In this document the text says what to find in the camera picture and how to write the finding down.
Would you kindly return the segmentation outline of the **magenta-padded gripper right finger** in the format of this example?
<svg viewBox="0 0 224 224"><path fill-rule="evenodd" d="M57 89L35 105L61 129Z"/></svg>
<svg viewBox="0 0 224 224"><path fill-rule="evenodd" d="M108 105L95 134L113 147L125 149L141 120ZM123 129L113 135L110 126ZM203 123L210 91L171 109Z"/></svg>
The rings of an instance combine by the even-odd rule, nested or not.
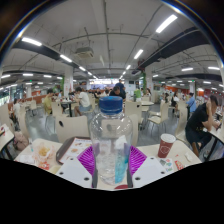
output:
<svg viewBox="0 0 224 224"><path fill-rule="evenodd" d="M140 188L167 175L165 168L155 156L147 157L134 146L130 147L127 170L129 188Z"/></svg>

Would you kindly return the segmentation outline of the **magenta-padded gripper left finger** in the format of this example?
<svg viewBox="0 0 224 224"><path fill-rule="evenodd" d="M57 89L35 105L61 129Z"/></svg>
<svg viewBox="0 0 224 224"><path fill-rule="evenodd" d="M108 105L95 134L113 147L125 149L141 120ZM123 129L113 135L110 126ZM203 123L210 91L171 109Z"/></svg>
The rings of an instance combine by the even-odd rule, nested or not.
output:
<svg viewBox="0 0 224 224"><path fill-rule="evenodd" d="M92 147L65 161L56 175L84 188L96 188L98 171Z"/></svg>

